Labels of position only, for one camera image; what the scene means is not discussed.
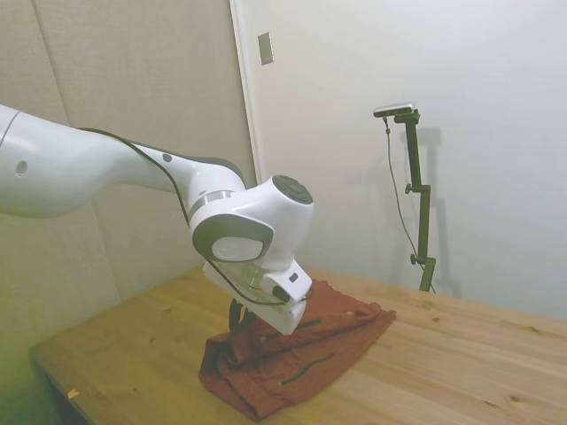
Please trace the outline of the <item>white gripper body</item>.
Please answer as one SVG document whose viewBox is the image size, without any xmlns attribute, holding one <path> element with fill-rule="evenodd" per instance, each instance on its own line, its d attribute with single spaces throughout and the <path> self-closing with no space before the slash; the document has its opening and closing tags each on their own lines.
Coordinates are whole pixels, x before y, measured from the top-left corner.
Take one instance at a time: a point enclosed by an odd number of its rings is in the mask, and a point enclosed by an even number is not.
<svg viewBox="0 0 567 425">
<path fill-rule="evenodd" d="M 205 277 L 281 334 L 293 333 L 307 307 L 307 273 L 295 261 L 283 271 L 252 262 L 204 265 Z"/>
</svg>

